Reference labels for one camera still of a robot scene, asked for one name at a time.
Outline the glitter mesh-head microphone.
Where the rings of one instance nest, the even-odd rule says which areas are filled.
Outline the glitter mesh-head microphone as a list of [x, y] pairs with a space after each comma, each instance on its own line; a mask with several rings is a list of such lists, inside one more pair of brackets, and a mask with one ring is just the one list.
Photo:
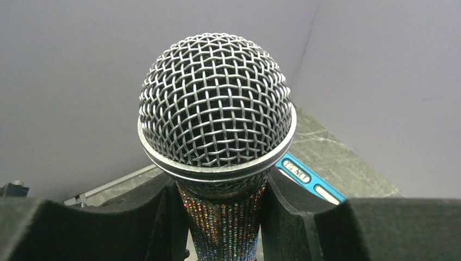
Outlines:
[[189, 36], [156, 59], [139, 100], [140, 141], [176, 182], [198, 259], [255, 260], [267, 177], [297, 125], [277, 62], [241, 36]]

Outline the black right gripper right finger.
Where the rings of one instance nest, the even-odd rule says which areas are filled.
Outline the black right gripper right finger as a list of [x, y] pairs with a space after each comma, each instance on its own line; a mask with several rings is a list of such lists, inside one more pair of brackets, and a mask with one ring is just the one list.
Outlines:
[[277, 169], [263, 196], [265, 260], [460, 260], [460, 200], [350, 198], [332, 204]]

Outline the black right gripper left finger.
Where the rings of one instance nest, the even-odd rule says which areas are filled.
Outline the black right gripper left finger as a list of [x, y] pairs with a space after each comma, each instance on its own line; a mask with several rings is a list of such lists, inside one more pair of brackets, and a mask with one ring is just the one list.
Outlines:
[[163, 173], [98, 207], [1, 198], [1, 260], [184, 260], [187, 237]]

